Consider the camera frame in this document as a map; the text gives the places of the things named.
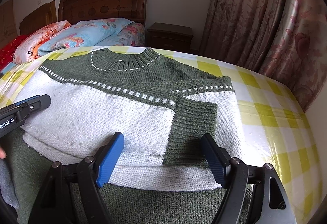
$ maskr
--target white knit fabric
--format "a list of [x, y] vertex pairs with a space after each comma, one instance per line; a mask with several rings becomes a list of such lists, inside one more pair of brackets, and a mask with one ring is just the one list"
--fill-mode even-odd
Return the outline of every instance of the white knit fabric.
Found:
[[[110, 183], [157, 191], [220, 187], [209, 168], [162, 166], [175, 114], [164, 104], [148, 105], [89, 86], [57, 82], [39, 70], [15, 101], [36, 94], [48, 94], [51, 106], [26, 120], [24, 141], [48, 159], [77, 163], [119, 131], [125, 147]], [[208, 92], [187, 98], [218, 104], [215, 140], [232, 156], [242, 158], [244, 136], [235, 93]]]

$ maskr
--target carved headboard panel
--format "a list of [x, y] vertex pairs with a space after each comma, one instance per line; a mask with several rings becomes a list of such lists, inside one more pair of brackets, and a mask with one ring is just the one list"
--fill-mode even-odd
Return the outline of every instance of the carved headboard panel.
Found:
[[41, 5], [26, 16], [20, 22], [19, 30], [21, 35], [27, 35], [55, 22], [57, 22], [56, 2], [52, 1]]
[[60, 0], [58, 20], [79, 21], [124, 17], [145, 24], [147, 0]]

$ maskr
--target floral curtain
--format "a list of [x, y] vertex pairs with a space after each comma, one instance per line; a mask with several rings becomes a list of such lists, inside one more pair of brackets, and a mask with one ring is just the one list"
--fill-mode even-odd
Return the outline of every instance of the floral curtain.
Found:
[[304, 111], [327, 75], [323, 0], [211, 0], [200, 53], [271, 77]]

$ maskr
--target cabinet door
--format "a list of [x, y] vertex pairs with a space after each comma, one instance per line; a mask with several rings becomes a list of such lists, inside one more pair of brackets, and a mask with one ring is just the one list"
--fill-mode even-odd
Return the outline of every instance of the cabinet door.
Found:
[[6, 32], [4, 28], [3, 5], [0, 5], [0, 50], [7, 45]]
[[7, 41], [10, 42], [17, 37], [17, 29], [14, 19], [14, 7], [12, 0], [3, 4], [4, 29]]

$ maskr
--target ribbed neckline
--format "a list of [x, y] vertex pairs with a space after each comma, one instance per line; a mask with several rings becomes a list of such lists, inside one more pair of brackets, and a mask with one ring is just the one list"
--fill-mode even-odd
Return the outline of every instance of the ribbed neckline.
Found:
[[94, 71], [103, 73], [135, 72], [151, 66], [161, 57], [150, 47], [139, 54], [121, 54], [105, 48], [89, 53], [89, 66]]

